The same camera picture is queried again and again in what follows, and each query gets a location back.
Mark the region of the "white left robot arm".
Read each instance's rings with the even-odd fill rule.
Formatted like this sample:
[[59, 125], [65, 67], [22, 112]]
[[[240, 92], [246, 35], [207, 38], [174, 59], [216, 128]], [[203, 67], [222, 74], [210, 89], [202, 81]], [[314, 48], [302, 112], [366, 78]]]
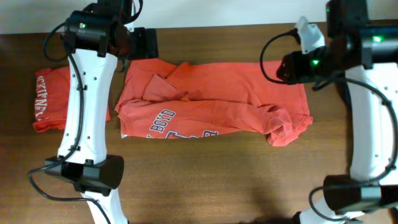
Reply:
[[67, 121], [57, 155], [41, 171], [71, 183], [96, 223], [127, 223], [118, 192], [124, 159], [108, 154], [105, 126], [118, 62], [159, 55], [156, 31], [133, 26], [142, 8], [142, 1], [102, 0], [62, 23], [70, 65]]

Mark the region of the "orange printed t-shirt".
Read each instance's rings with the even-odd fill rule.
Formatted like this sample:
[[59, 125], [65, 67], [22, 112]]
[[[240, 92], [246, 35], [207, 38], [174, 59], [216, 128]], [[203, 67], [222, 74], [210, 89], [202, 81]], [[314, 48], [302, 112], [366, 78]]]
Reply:
[[286, 146], [313, 118], [303, 85], [273, 82], [278, 67], [278, 61], [137, 60], [115, 107], [121, 134], [182, 139], [249, 131], [265, 135], [272, 146]]

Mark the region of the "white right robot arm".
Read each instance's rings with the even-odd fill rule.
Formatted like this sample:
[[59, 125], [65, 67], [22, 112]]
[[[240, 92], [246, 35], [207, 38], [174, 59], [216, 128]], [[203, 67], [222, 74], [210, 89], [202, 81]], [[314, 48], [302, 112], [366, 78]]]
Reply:
[[347, 86], [353, 120], [353, 156], [347, 175], [329, 175], [322, 197], [295, 223], [359, 223], [361, 215], [397, 208], [397, 26], [373, 25], [365, 1], [328, 1], [326, 44], [317, 26], [301, 18], [302, 49], [286, 55], [277, 77], [288, 85]]

